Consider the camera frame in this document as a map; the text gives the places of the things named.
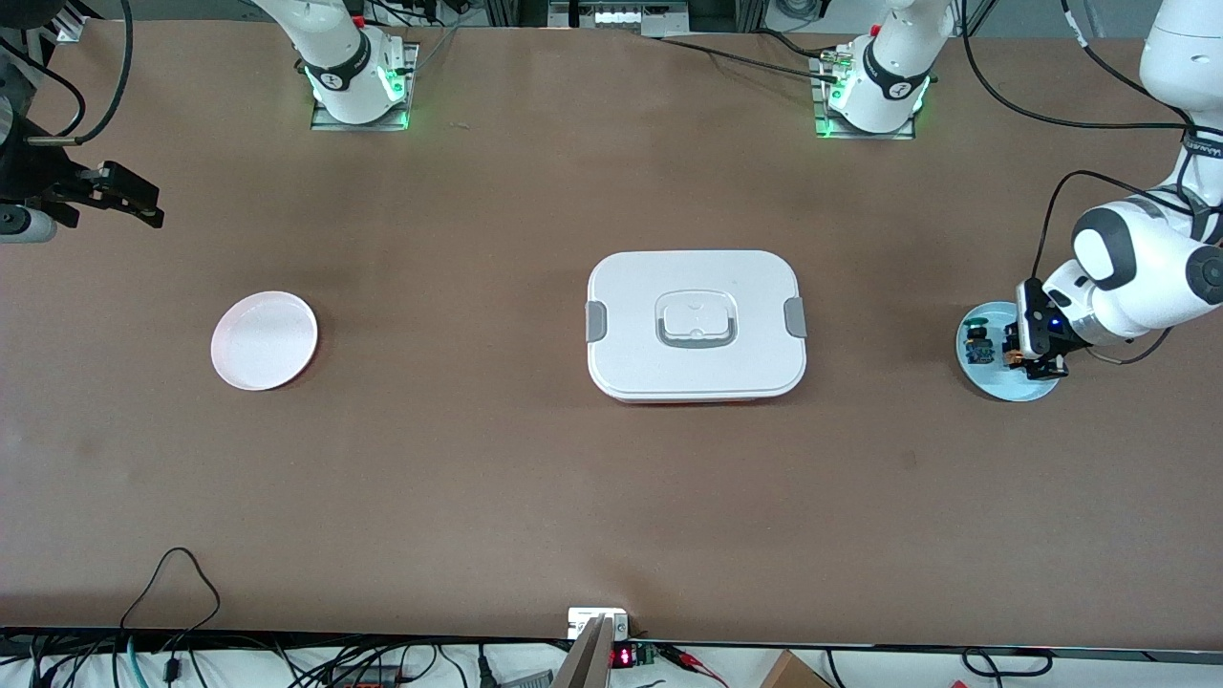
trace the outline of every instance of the black cable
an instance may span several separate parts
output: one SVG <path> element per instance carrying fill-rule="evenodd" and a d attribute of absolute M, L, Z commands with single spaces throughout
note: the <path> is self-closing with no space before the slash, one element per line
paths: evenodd
<path fill-rule="evenodd" d="M 102 130 L 106 128 L 106 125 L 110 123 L 110 120 L 119 110 L 119 103 L 124 99 L 124 92 L 127 90 L 127 77 L 132 72 L 132 24 L 136 22 L 132 20 L 132 4 L 130 0 L 119 0 L 119 6 L 124 10 L 124 65 L 119 70 L 115 94 L 110 97 L 110 105 L 106 106 L 106 111 L 102 114 L 98 123 L 93 125 L 93 128 L 89 131 L 72 138 L 75 145 L 93 141 L 102 133 Z"/>
<path fill-rule="evenodd" d="M 824 654 L 828 655 L 828 671 L 833 675 L 833 681 L 837 682 L 837 688 L 845 688 L 845 682 L 840 679 L 840 673 L 837 672 L 837 660 L 833 659 L 833 651 L 826 649 Z"/>
<path fill-rule="evenodd" d="M 790 17 L 791 20 L 804 21 L 810 20 L 815 22 L 816 15 L 819 10 L 819 0 L 774 0 L 773 5 L 777 6 L 777 11 Z"/>
<path fill-rule="evenodd" d="M 757 29 L 752 31 L 752 33 L 761 33 L 761 34 L 764 34 L 764 35 L 772 35 L 773 38 L 780 40 L 781 45 L 785 45 L 790 51 L 797 53 L 799 55 L 802 55 L 804 57 L 815 57 L 817 60 L 819 59 L 819 55 L 822 55 L 824 50 L 834 50 L 837 48 L 835 45 L 827 45 L 824 48 L 816 48 L 815 50 L 807 50 L 806 48 L 802 48 L 797 43 L 790 40 L 790 37 L 788 37 L 786 34 L 781 33 L 780 31 L 773 31 L 773 29 L 766 28 L 766 27 L 757 28 Z"/>
<path fill-rule="evenodd" d="M 989 18 L 989 13 L 993 12 L 996 6 L 998 6 L 998 0 L 985 0 L 977 6 L 977 20 L 970 28 L 969 35 L 976 35 L 981 31 L 981 26 L 986 23 L 986 20 Z"/>
<path fill-rule="evenodd" d="M 336 682 L 342 682 L 345 678 L 347 678 L 350 676 L 353 677 L 353 681 L 360 681 L 366 675 L 366 672 L 369 671 L 369 668 L 372 668 L 375 664 L 380 664 L 382 662 L 383 655 L 385 655 L 388 653 L 391 653 L 394 650 L 397 650 L 399 648 L 405 648 L 405 649 L 406 648 L 411 648 L 413 644 L 419 644 L 419 643 L 415 642 L 415 640 L 406 640 L 406 642 L 395 643 L 393 645 L 388 645 L 388 646 L 384 646 L 384 648 L 380 648 L 380 649 L 374 648 L 372 650 L 372 654 L 368 657 L 366 657 L 366 659 L 358 661 L 356 665 L 349 667 L 349 670 L 345 671 L 344 673 L 341 673 L 340 676 L 333 677 L 333 681 L 328 686 L 333 686 L 334 687 L 336 684 Z M 400 662 L 402 662 L 402 660 L 404 660 L 404 657 L 401 656 L 400 657 Z M 432 668 L 432 667 L 433 667 L 433 662 L 429 662 L 429 666 L 426 667 L 426 670 L 423 672 L 421 672 L 419 675 L 417 675 L 417 676 L 415 676 L 415 677 L 412 677 L 410 679 L 406 679 L 406 681 L 400 681 L 400 675 L 402 673 L 402 664 L 400 664 L 400 672 L 396 673 L 395 682 L 396 683 L 411 683 L 412 681 L 416 681 L 416 679 L 421 678 L 422 676 L 424 676 L 424 673 L 429 668 Z"/>
<path fill-rule="evenodd" d="M 54 651 L 46 651 L 46 654 L 48 654 L 48 655 L 55 655 L 55 654 L 59 654 L 59 653 L 60 653 L 60 649 L 59 649 L 59 648 L 56 648 L 56 649 L 55 649 Z M 54 677 L 54 676 L 55 676 L 55 672 L 57 672 L 57 671 L 60 670 L 60 667 L 61 667 L 61 666 L 64 666 L 64 665 L 66 665 L 66 664 L 68 664 L 68 662 L 71 662 L 71 661 L 73 661 L 73 660 L 75 660 L 75 661 L 76 661 L 77 664 L 79 664 L 79 661 L 81 661 L 81 655 L 79 655 L 78 653 L 76 653 L 76 654 L 73 654 L 73 653 L 67 653 L 67 654 L 65 654 L 65 655 L 64 655 L 64 657 L 62 657 L 62 659 L 61 659 L 60 661 L 57 661 L 57 662 L 53 664 L 53 665 L 51 665 L 51 668 L 46 670 L 46 672 L 45 672 L 45 673 L 43 673 L 43 682 L 44 682 L 44 684 L 46 684 L 46 686 L 50 686 L 50 684 L 51 684 L 51 681 L 49 681 L 49 679 L 48 679 L 46 677 L 48 677 L 48 676 L 53 676 L 53 677 Z"/>
<path fill-rule="evenodd" d="M 366 637 L 364 633 L 349 633 L 349 634 L 345 634 L 345 635 L 340 635 L 339 638 L 328 638 L 325 640 L 316 640 L 313 643 L 294 643 L 292 645 L 289 645 L 285 649 L 286 650 L 301 650 L 303 648 L 327 648 L 327 646 L 333 646 L 334 648 L 334 646 L 338 646 L 338 645 L 342 646 L 344 643 L 347 643 L 350 640 L 356 640 L 358 638 L 364 638 L 364 637 Z"/>
<path fill-rule="evenodd" d="M 366 672 L 369 671 L 369 668 L 373 667 L 375 662 L 378 662 L 379 660 L 382 660 L 382 656 L 384 654 L 386 654 L 388 651 L 389 651 L 389 648 L 384 649 L 382 651 L 378 651 L 378 649 L 374 649 L 368 657 L 358 660 L 352 666 L 345 668 L 344 672 L 340 673 L 339 676 L 335 676 L 334 672 L 333 672 L 331 681 L 328 682 L 328 687 L 329 688 L 335 688 L 336 686 L 350 686 L 352 683 L 357 683 L 357 684 L 363 683 L 362 679 L 364 678 Z"/>
<path fill-rule="evenodd" d="M 43 682 L 43 653 L 34 642 L 29 643 L 29 688 L 39 688 Z"/>
<path fill-rule="evenodd" d="M 1087 353 L 1091 354 L 1091 358 L 1104 362 L 1106 364 L 1112 364 L 1114 367 L 1128 367 L 1131 364 L 1136 364 L 1142 359 L 1153 354 L 1155 351 L 1159 348 L 1161 343 L 1163 343 L 1163 340 L 1167 339 L 1169 334 L 1172 334 L 1172 329 L 1174 326 L 1177 325 L 1164 328 L 1164 330 L 1159 332 L 1159 336 L 1155 340 L 1155 342 L 1151 343 L 1151 346 L 1147 347 L 1145 352 L 1142 352 L 1137 357 L 1134 357 L 1132 359 L 1114 359 L 1112 357 L 1106 357 L 1103 354 L 1096 353 L 1096 351 L 1091 348 L 1087 349 Z"/>
<path fill-rule="evenodd" d="M 1189 196 L 1185 194 L 1185 172 L 1189 171 L 1189 163 L 1191 163 L 1192 159 L 1194 159 L 1194 152 L 1190 150 L 1189 148 L 1185 148 L 1185 159 L 1180 163 L 1180 169 L 1177 170 L 1177 186 L 1174 188 L 1174 191 L 1177 192 L 1177 198 L 1180 198 L 1180 202 L 1184 203 L 1186 208 L 1194 207 L 1194 203 L 1189 199 Z M 1211 211 L 1217 213 L 1219 211 L 1219 208 L 1212 207 Z"/>
<path fill-rule="evenodd" d="M 158 574 L 161 573 L 161 567 L 165 565 L 166 560 L 170 558 L 170 555 L 175 552 L 182 552 L 183 555 L 187 555 L 187 558 L 191 560 L 191 566 L 196 568 L 196 576 L 198 576 L 199 580 L 208 588 L 208 591 L 213 594 L 213 611 L 208 612 L 208 616 L 196 622 L 194 626 L 180 633 L 179 637 L 186 635 L 187 633 L 198 629 L 201 626 L 212 621 L 213 617 L 221 611 L 221 594 L 216 590 L 216 587 L 213 585 L 213 582 L 208 579 L 208 576 L 204 574 L 204 569 L 201 568 L 199 560 L 196 558 L 194 552 L 192 552 L 186 547 L 170 547 L 169 550 L 165 551 L 164 555 L 161 555 L 161 558 L 157 562 L 157 568 L 153 569 L 153 576 L 149 577 L 149 582 L 144 584 L 144 590 L 141 590 L 141 594 L 136 596 L 136 600 L 133 600 L 132 604 L 127 606 L 127 611 L 124 612 L 124 616 L 119 618 L 120 631 L 127 631 L 127 617 L 131 616 L 132 611 L 144 600 L 144 596 L 148 595 L 149 590 L 153 588 L 153 584 L 157 583 Z"/>
<path fill-rule="evenodd" d="M 115 645 L 110 649 L 110 678 L 115 683 L 115 688 L 119 686 L 119 644 L 122 640 L 122 633 L 115 634 Z"/>
<path fill-rule="evenodd" d="M 72 686 L 76 684 L 77 671 L 79 671 L 81 667 L 89 661 L 89 657 L 93 656 L 95 651 L 98 651 L 98 648 L 102 646 L 102 643 L 104 640 L 105 637 L 99 637 L 98 642 L 94 643 L 88 650 L 86 650 L 84 655 L 77 656 L 76 661 L 72 662 L 72 671 L 70 671 L 68 677 L 64 679 L 64 688 L 72 688 Z"/>
<path fill-rule="evenodd" d="M 1144 198 L 1151 200 L 1152 203 L 1157 203 L 1157 204 L 1163 205 L 1166 208 L 1170 208 L 1173 210 L 1177 210 L 1178 213 L 1183 213 L 1183 214 L 1186 214 L 1186 215 L 1191 215 L 1192 214 L 1192 210 L 1189 210 L 1189 209 L 1185 209 L 1185 208 L 1183 208 L 1180 205 L 1177 205 L 1175 203 L 1173 203 L 1170 200 L 1167 200 L 1164 198 L 1161 198 L 1161 197 L 1151 193 L 1150 191 L 1144 191 L 1144 189 L 1141 189 L 1141 188 L 1139 188 L 1136 186 L 1132 186 L 1130 183 L 1125 183 L 1124 181 L 1121 181 L 1119 178 L 1110 177 L 1107 174 L 1101 174 L 1101 172 L 1092 171 L 1092 170 L 1075 170 L 1075 171 L 1073 171 L 1073 172 L 1070 172 L 1070 174 L 1068 174 L 1068 175 L 1065 175 L 1065 176 L 1062 177 L 1062 181 L 1059 181 L 1058 185 L 1057 185 L 1057 187 L 1053 188 L 1053 196 L 1049 197 L 1049 204 L 1044 209 L 1044 221 L 1041 225 L 1041 241 L 1036 246 L 1036 258 L 1032 260 L 1032 276 L 1036 276 L 1036 273 L 1037 273 L 1037 270 L 1041 266 L 1041 257 L 1044 254 L 1044 241 L 1046 241 L 1046 238 L 1049 235 L 1049 220 L 1053 218 L 1053 207 L 1057 205 L 1058 196 L 1062 193 L 1062 187 L 1064 187 L 1068 181 L 1070 181 L 1071 178 L 1074 178 L 1076 176 L 1090 176 L 1092 178 L 1098 178 L 1099 181 L 1106 181 L 1108 183 L 1112 183 L 1113 186 L 1124 188 L 1124 189 L 1129 191 L 1130 193 L 1134 193 L 1134 194 L 1137 194 L 1137 196 L 1142 196 Z"/>
<path fill-rule="evenodd" d="M 457 671 L 459 671 L 459 678 L 461 678 L 461 679 L 462 679 L 462 688 L 470 688 L 470 687 L 467 686 L 467 675 L 466 675 L 466 673 L 464 673 L 464 671 L 462 671 L 462 667 L 461 667 L 461 666 L 459 666 L 459 662 L 456 662 L 456 661 L 454 661 L 453 659 L 450 659 L 450 655 L 448 655 L 448 654 L 446 654 L 446 649 L 445 649 L 445 648 L 443 648 L 443 646 L 440 646 L 440 645 L 439 645 L 439 646 L 437 646 L 437 648 L 438 648 L 438 654 L 440 654 L 440 655 L 442 655 L 442 659 L 444 659 L 444 660 L 446 660 L 448 662 L 453 664 L 453 665 L 454 665 L 454 667 L 455 667 L 455 670 L 457 670 Z"/>
<path fill-rule="evenodd" d="M 1014 112 L 1018 112 L 1026 117 L 1031 117 L 1033 120 L 1038 120 L 1046 123 L 1053 123 L 1058 126 L 1070 126 L 1075 128 L 1112 128 L 1112 130 L 1172 128 L 1180 131 L 1197 130 L 1223 136 L 1223 131 L 1221 130 L 1205 126 L 1195 127 L 1192 125 L 1186 125 L 1184 122 L 1080 122 L 1073 120 L 1064 120 L 1060 117 L 1051 117 L 1048 115 L 1042 115 L 1040 112 L 1035 112 L 1032 110 L 1016 105 L 1015 103 L 1008 100 L 1002 93 L 998 93 L 998 90 L 993 87 L 993 84 L 991 84 L 989 81 L 986 78 L 986 76 L 981 72 L 981 67 L 977 65 L 976 56 L 972 54 L 972 44 L 969 39 L 967 11 L 969 11 L 969 0 L 960 0 L 960 38 L 964 43 L 964 56 L 967 57 L 969 67 L 972 70 L 972 73 L 977 77 L 977 81 L 981 82 L 981 86 L 986 89 L 986 92 L 989 93 L 989 95 L 994 100 L 1002 103 L 1004 106 L 1007 106 L 1007 109 Z"/>
<path fill-rule="evenodd" d="M 330 673 L 334 666 L 339 666 L 340 664 L 347 661 L 349 659 L 358 657 L 364 651 L 366 650 L 363 649 L 353 650 L 351 648 L 342 648 L 334 659 L 330 659 L 309 671 L 302 672 L 302 675 L 295 678 L 294 682 L 287 686 L 287 688 L 305 688 L 305 686 L 307 686 L 308 682 L 320 683 L 319 677 L 323 676 L 324 673 Z"/>
<path fill-rule="evenodd" d="M 196 661 L 196 650 L 187 648 L 187 656 L 191 657 L 191 668 L 196 670 L 196 678 L 199 679 L 199 686 L 208 688 L 208 682 L 204 681 L 204 672 L 199 671 L 199 662 Z"/>
<path fill-rule="evenodd" d="M 430 645 L 430 648 L 433 648 L 433 659 L 429 660 L 429 666 L 424 667 L 424 670 L 421 673 L 417 673 L 416 676 L 404 676 L 404 662 L 407 661 L 407 653 L 408 650 L 412 649 L 412 645 L 404 648 L 404 656 L 399 657 L 399 677 L 396 677 L 395 682 L 411 683 L 413 681 L 418 681 L 426 673 L 429 673 L 429 670 L 433 668 L 433 665 L 438 662 L 438 646 Z"/>
<path fill-rule="evenodd" d="M 75 115 L 72 115 L 72 121 L 70 121 L 68 125 L 62 130 L 60 130 L 60 132 L 56 133 L 55 136 L 67 136 L 73 131 L 76 131 L 76 127 L 81 125 L 81 120 L 84 119 L 84 95 L 81 94 L 81 89 L 73 86 L 71 81 L 51 71 L 50 67 L 45 65 L 39 65 L 37 60 L 27 55 L 24 51 L 18 50 L 12 43 L 5 40 L 4 37 L 0 37 L 0 48 L 4 48 L 9 53 L 11 53 L 15 57 L 21 60 L 22 62 L 26 62 L 34 70 L 42 72 L 43 76 L 59 83 L 60 86 L 66 88 L 68 93 L 72 94 L 72 99 L 77 101 L 77 111 Z"/>
<path fill-rule="evenodd" d="M 388 12 L 390 12 L 391 15 L 394 15 L 395 18 L 397 18 L 399 21 L 404 22 L 407 26 L 411 26 L 412 22 L 405 20 L 404 17 L 416 17 L 418 20 L 424 20 L 424 21 L 429 22 L 430 24 L 438 24 L 440 27 L 445 27 L 446 26 L 442 20 L 439 20 L 437 17 L 430 17 L 428 15 L 424 15 L 424 13 L 421 13 L 421 12 L 416 12 L 416 11 L 412 11 L 412 10 L 396 10 L 395 7 L 391 7 L 386 2 L 383 2 L 382 0 L 369 0 L 369 2 L 373 4 L 373 5 L 377 5 L 379 7 L 382 7 L 383 10 L 386 10 Z"/>
<path fill-rule="evenodd" d="M 796 68 L 793 68 L 793 67 L 783 67 L 781 65 L 770 65 L 768 62 L 762 62 L 759 60 L 753 60 L 751 57 L 744 57 L 742 55 L 735 55 L 733 53 L 724 53 L 724 51 L 717 50 L 714 48 L 706 48 L 704 45 L 696 45 L 693 43 L 684 43 L 682 40 L 668 40 L 668 39 L 664 39 L 664 38 L 656 38 L 654 40 L 658 40 L 660 43 L 665 43 L 667 45 L 679 45 L 680 48 L 687 48 L 689 50 L 698 50 L 701 53 L 707 53 L 709 55 L 717 55 L 719 57 L 725 57 L 728 60 L 734 60 L 736 62 L 744 62 L 745 65 L 752 65 L 752 66 L 761 67 L 761 68 L 764 68 L 764 70 L 773 70 L 775 72 L 801 76 L 804 78 L 815 78 L 817 81 L 823 81 L 823 82 L 827 82 L 827 83 L 835 83 L 837 82 L 837 77 L 834 77 L 832 75 L 822 75 L 822 73 L 816 73 L 816 72 L 811 72 L 811 71 L 806 71 L 806 70 L 796 70 Z"/>
<path fill-rule="evenodd" d="M 171 637 L 169 640 L 166 640 L 165 644 L 161 645 L 161 649 L 159 651 L 161 651 L 161 653 L 166 651 L 170 648 L 170 643 L 175 642 L 175 639 L 179 638 L 179 635 L 180 634 L 176 633 L 174 637 Z M 241 648 L 236 646 L 232 643 L 221 643 L 219 640 L 220 638 L 237 638 L 240 640 L 246 640 L 248 644 L 253 645 L 254 649 L 257 649 L 257 650 L 272 650 L 274 648 L 274 645 L 264 643 L 263 640 L 259 640 L 258 638 L 252 638 L 249 635 L 242 635 L 241 633 L 208 633 L 207 635 L 201 635 L 201 634 L 197 633 L 197 634 L 193 634 L 190 639 L 188 638 L 183 638 L 183 640 L 190 640 L 190 644 L 196 645 L 197 650 L 208 649 L 208 648 L 201 648 L 199 646 L 201 643 L 210 643 L 214 648 L 223 649 L 223 650 L 249 649 L 249 648 L 246 648 L 246 646 L 241 646 Z"/>
<path fill-rule="evenodd" d="M 1156 103 L 1159 103 L 1164 108 L 1168 108 L 1169 110 L 1175 112 L 1181 121 L 1184 121 L 1189 126 L 1192 126 L 1194 120 L 1189 117 L 1188 112 L 1185 112 L 1180 108 L 1169 105 L 1163 100 L 1159 100 L 1155 95 L 1151 95 L 1151 92 L 1147 90 L 1141 83 L 1134 81 L 1132 78 L 1125 76 L 1124 73 L 1114 68 L 1091 48 L 1091 45 L 1087 43 L 1087 39 L 1082 37 L 1082 32 L 1079 29 L 1079 23 L 1074 21 L 1074 15 L 1070 12 L 1070 5 L 1068 0 L 1062 0 L 1062 12 L 1065 13 L 1066 22 L 1070 24 L 1070 29 L 1074 31 L 1075 38 L 1079 40 L 1079 45 L 1082 48 L 1082 51 L 1086 53 L 1088 57 L 1091 57 L 1091 61 L 1096 62 L 1096 65 L 1099 66 L 1099 68 L 1112 75 L 1113 78 L 1115 78 L 1117 81 L 1120 81 L 1121 83 L 1132 88 L 1137 93 L 1141 93 L 1142 95 L 1155 100 Z"/>
<path fill-rule="evenodd" d="M 350 676 L 353 676 L 355 677 L 353 678 L 353 683 L 356 683 L 357 682 L 356 678 L 360 678 L 360 675 L 361 675 L 361 671 L 358 668 L 360 667 L 360 662 L 363 661 L 361 659 L 361 655 L 364 655 L 366 653 L 369 653 L 369 651 L 372 651 L 374 649 L 375 649 L 374 646 L 371 646 L 371 648 L 357 648 L 356 650 L 353 650 L 352 653 L 350 653 L 344 659 L 341 659 L 340 656 L 336 656 L 334 660 L 331 660 L 329 662 L 324 662 L 323 665 L 320 665 L 320 668 L 325 667 L 325 671 L 323 671 L 322 673 L 319 673 L 319 676 L 316 677 L 313 681 L 316 683 L 320 683 L 320 682 L 325 681 L 324 686 L 328 686 L 329 688 L 334 688 L 334 686 L 336 686 L 336 683 L 344 681 L 345 678 L 347 678 Z M 355 662 L 355 664 L 349 665 L 347 668 L 345 668 L 345 671 L 342 673 L 338 675 L 336 671 L 340 670 L 340 668 L 344 668 L 345 662 L 350 662 L 350 661 Z"/>
<path fill-rule="evenodd" d="M 493 676 L 493 667 L 488 666 L 488 655 L 484 654 L 484 644 L 478 645 L 479 656 L 476 666 L 479 668 L 479 688 L 498 688 L 497 677 Z"/>
<path fill-rule="evenodd" d="M 982 671 L 972 666 L 972 662 L 969 661 L 969 655 L 975 655 L 986 660 L 986 664 L 989 665 L 989 670 Z M 1035 668 L 1032 671 L 999 671 L 998 665 L 994 664 L 993 657 L 991 657 L 988 653 L 981 648 L 965 648 L 964 651 L 960 653 L 960 662 L 964 665 L 964 668 L 970 672 L 980 676 L 981 678 L 993 678 L 997 682 L 998 688 L 1004 688 L 1002 683 L 1003 678 L 1036 678 L 1037 676 L 1044 676 L 1048 673 L 1053 668 L 1053 655 L 1044 654 L 1041 656 L 1044 659 L 1044 666 L 1040 668 Z"/>

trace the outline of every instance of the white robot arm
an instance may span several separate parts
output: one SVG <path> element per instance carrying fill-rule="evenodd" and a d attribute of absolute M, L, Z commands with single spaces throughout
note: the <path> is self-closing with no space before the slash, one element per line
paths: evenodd
<path fill-rule="evenodd" d="M 888 0 L 878 33 L 855 38 L 838 53 L 849 66 L 834 70 L 839 88 L 828 106 L 871 133 L 904 126 L 929 84 L 929 70 L 951 35 L 951 0 Z"/>
<path fill-rule="evenodd" d="M 306 65 L 314 98 L 336 120 L 368 123 L 404 100 L 404 39 L 357 28 L 342 0 L 254 0 Z"/>
<path fill-rule="evenodd" d="M 1140 75 L 1199 127 L 1223 130 L 1223 2 L 1164 0 Z M 1172 174 L 1150 193 L 1084 213 L 1075 258 L 1016 290 L 1007 363 L 1031 380 L 1064 378 L 1065 354 L 1206 314 L 1223 303 L 1223 136 L 1186 132 Z"/>

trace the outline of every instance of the brown table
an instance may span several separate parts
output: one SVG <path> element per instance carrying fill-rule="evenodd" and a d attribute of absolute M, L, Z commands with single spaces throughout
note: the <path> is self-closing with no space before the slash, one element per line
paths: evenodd
<path fill-rule="evenodd" d="M 160 185 L 165 229 L 86 211 L 0 249 L 4 623 L 113 624 L 186 545 L 225 628 L 556 635 L 569 605 L 618 604 L 656 638 L 1223 649 L 1223 318 L 1142 365 L 1075 357 L 1037 404 L 983 398 L 953 358 L 958 318 L 1030 269 L 1058 177 L 1155 183 L 1175 132 L 1020 119 L 953 43 L 916 142 L 826 141 L 801 79 L 616 32 L 471 29 L 410 131 L 312 133 L 276 27 L 137 28 L 119 116 L 73 155 Z M 93 116 L 120 37 L 56 56 Z M 1070 40 L 978 50 L 1040 110 L 1166 116 Z M 1134 71 L 1137 43 L 1102 50 Z M 48 86 L 34 117 L 68 111 Z M 1046 271 L 1115 196 L 1066 189 Z M 591 382 L 591 268 L 690 247 L 794 265 L 793 393 L 649 408 Z M 265 288 L 317 308 L 323 351 L 238 392 L 208 340 Z M 181 561 L 155 590 L 135 623 L 208 606 Z"/>

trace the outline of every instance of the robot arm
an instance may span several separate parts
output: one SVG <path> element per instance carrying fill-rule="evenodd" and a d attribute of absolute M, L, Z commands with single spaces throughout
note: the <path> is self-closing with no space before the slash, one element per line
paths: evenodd
<path fill-rule="evenodd" d="M 904 126 L 929 83 L 929 70 L 951 35 L 951 0 L 888 0 L 878 33 L 860 35 L 838 53 L 849 66 L 828 106 L 871 133 Z"/>
<path fill-rule="evenodd" d="M 285 29 L 306 64 L 314 98 L 336 120 L 360 125 L 407 97 L 404 39 L 357 28 L 342 0 L 254 0 Z"/>
<path fill-rule="evenodd" d="M 64 2 L 0 2 L 0 27 L 40 27 L 55 17 Z M 17 49 L 6 45 L 6 50 Z M 161 226 L 164 213 L 158 208 L 159 191 L 153 183 L 119 163 L 106 160 L 89 169 L 72 161 L 60 145 L 32 143 L 60 138 L 26 119 L 23 106 L 0 95 L 0 243 L 50 240 L 56 224 L 77 225 L 79 211 L 73 205 L 119 210 L 149 226 Z"/>
<path fill-rule="evenodd" d="M 1142 53 L 1152 95 L 1197 126 L 1223 123 L 1223 6 L 1164 0 Z M 1172 174 L 1150 193 L 1084 213 L 1075 258 L 1016 290 L 1007 362 L 1029 379 L 1063 378 L 1064 357 L 1203 315 L 1223 303 L 1223 137 L 1186 133 Z"/>

